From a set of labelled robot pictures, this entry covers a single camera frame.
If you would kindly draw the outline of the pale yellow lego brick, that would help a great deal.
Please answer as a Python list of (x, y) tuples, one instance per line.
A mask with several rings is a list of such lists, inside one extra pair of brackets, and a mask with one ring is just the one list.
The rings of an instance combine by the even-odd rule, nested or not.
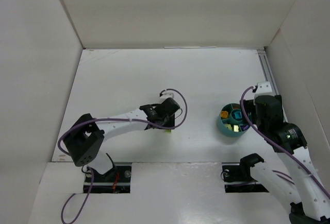
[(233, 127), (232, 127), (231, 124), (224, 124), (224, 126), (225, 126), (227, 129), (229, 129), (229, 130), (232, 130), (232, 129), (233, 129)]

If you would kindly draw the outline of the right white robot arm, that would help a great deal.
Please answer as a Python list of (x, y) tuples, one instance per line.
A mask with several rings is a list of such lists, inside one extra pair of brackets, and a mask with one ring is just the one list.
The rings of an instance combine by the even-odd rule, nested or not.
[(284, 120), (280, 95), (240, 100), (244, 119), (273, 148), (292, 184), (284, 182), (258, 154), (240, 160), (246, 177), (260, 182), (288, 212), (291, 223), (329, 223), (329, 192), (311, 161), (300, 128)]

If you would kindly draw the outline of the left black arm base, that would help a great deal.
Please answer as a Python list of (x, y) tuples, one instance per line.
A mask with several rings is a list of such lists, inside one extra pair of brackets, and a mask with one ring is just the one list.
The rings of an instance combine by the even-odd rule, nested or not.
[(117, 164), (117, 171), (110, 179), (104, 179), (94, 171), (91, 193), (96, 194), (129, 194), (132, 164)]

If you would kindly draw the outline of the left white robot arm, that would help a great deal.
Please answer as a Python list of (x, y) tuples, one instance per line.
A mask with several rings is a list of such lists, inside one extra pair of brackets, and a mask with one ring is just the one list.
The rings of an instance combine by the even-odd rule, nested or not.
[(168, 97), (159, 104), (142, 105), (114, 117), (93, 118), (87, 113), (62, 135), (58, 147), (71, 157), (75, 166), (86, 166), (104, 180), (110, 180), (117, 167), (108, 153), (100, 151), (102, 143), (133, 131), (173, 129), (179, 109), (179, 104)]

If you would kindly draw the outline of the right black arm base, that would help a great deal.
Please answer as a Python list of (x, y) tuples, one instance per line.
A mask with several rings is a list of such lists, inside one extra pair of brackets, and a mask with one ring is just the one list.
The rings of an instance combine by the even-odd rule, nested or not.
[(223, 162), (221, 178), (226, 193), (268, 193), (268, 190), (251, 177), (251, 168), (264, 159), (256, 153), (239, 162)]

